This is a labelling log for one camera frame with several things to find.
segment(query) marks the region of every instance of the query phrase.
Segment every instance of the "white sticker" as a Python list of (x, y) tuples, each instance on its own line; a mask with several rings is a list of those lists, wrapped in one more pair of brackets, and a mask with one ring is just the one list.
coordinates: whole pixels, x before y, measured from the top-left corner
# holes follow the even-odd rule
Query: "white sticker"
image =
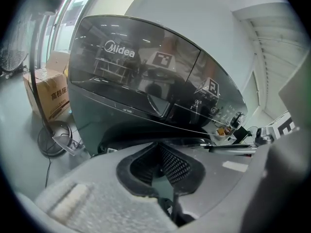
[(244, 173), (247, 170), (248, 165), (237, 163), (237, 162), (232, 162), (232, 161), (226, 161), (223, 163), (223, 167)]

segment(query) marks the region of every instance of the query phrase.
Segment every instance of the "floor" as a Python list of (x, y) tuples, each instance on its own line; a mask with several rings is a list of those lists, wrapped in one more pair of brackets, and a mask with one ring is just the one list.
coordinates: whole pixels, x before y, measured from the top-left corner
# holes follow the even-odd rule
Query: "floor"
[[(71, 114), (67, 109), (58, 120), (69, 123), (73, 139), (80, 140)], [(45, 188), (49, 160), (37, 146), (42, 128), (41, 118), (32, 112), (22, 79), (17, 74), (10, 79), (0, 77), (0, 165), (13, 189), (34, 200)], [(51, 159), (48, 185), (55, 182), (89, 155), (71, 156), (65, 153)]]

